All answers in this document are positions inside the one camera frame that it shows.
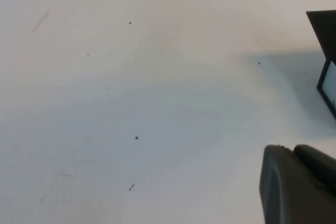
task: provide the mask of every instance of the dust particle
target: dust particle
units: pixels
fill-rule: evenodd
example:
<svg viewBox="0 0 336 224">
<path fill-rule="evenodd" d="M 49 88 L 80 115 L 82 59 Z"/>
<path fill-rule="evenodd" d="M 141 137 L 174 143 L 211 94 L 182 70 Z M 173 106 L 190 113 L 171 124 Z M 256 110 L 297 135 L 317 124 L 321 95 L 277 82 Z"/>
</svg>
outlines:
<svg viewBox="0 0 336 224">
<path fill-rule="evenodd" d="M 132 188 L 135 186 L 135 183 L 128 189 L 128 191 L 132 190 Z"/>
</svg>

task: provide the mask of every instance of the black plastic object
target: black plastic object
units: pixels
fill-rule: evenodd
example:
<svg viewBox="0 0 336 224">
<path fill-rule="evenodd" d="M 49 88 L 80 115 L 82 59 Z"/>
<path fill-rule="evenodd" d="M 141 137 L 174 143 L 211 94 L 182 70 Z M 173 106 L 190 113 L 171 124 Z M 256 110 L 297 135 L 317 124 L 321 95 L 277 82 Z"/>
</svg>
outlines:
<svg viewBox="0 0 336 224">
<path fill-rule="evenodd" d="M 307 145 L 269 145 L 260 176 L 266 224 L 336 223 L 336 160 Z"/>
<path fill-rule="evenodd" d="M 307 12 L 307 15 L 326 58 L 317 89 L 336 119 L 336 109 L 322 88 L 330 62 L 336 65 L 336 10 Z"/>
</svg>

